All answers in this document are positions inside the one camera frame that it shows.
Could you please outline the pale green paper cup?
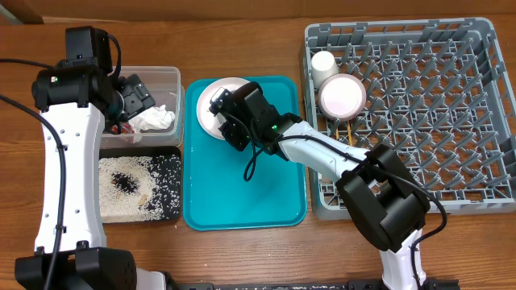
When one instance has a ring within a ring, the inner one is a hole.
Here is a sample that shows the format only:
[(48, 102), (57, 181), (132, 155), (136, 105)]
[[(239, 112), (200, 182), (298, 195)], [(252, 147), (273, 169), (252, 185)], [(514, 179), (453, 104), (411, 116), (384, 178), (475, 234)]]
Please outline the pale green paper cup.
[(339, 73), (335, 58), (331, 52), (320, 51), (313, 55), (310, 61), (314, 87), (319, 89), (330, 77)]

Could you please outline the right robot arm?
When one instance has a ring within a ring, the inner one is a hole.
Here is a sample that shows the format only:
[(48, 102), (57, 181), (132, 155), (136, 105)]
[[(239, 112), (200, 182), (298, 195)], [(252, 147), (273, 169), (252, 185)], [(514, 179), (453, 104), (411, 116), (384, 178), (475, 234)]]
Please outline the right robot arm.
[(377, 248), (387, 289), (421, 289), (426, 281), (418, 244), (430, 209), (427, 195), (386, 145), (346, 145), (292, 113), (280, 114), (256, 82), (219, 88), (208, 99), (223, 138), (237, 151), (277, 155), (330, 179), (363, 237)]

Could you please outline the pink bowl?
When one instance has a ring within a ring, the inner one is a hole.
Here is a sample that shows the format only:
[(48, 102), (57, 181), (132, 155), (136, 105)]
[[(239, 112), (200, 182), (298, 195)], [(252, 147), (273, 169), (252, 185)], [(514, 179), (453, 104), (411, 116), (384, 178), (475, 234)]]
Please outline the pink bowl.
[(329, 119), (348, 121), (365, 107), (366, 90), (350, 74), (339, 73), (323, 82), (318, 92), (319, 109)]

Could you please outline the white napkin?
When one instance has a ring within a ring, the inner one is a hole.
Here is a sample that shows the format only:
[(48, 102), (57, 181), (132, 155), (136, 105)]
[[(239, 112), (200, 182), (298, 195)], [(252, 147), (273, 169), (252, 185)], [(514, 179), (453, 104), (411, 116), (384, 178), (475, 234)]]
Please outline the white napkin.
[(128, 121), (134, 132), (164, 130), (169, 128), (176, 115), (166, 110), (166, 105), (151, 107)]

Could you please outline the red snack wrapper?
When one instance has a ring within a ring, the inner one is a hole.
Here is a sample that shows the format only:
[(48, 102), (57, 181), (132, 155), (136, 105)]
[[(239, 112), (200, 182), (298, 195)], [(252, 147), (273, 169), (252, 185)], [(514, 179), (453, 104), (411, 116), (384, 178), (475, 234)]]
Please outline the red snack wrapper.
[(106, 136), (110, 138), (115, 138), (127, 143), (134, 142), (134, 134), (135, 132), (132, 130), (132, 127), (128, 123), (121, 123), (120, 125), (113, 125), (106, 132)]

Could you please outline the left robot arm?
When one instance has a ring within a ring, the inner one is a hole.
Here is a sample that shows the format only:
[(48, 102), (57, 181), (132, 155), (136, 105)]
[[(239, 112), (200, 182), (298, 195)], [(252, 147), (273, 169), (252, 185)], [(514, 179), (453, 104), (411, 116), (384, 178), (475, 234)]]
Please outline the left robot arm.
[(15, 278), (26, 289), (173, 289), (169, 273), (140, 269), (131, 252), (106, 245), (99, 204), (102, 133), (120, 134), (155, 100), (138, 76), (121, 76), (108, 32), (69, 28), (65, 47), (31, 87), (31, 115), (44, 128), (44, 207), (35, 253), (16, 259)]

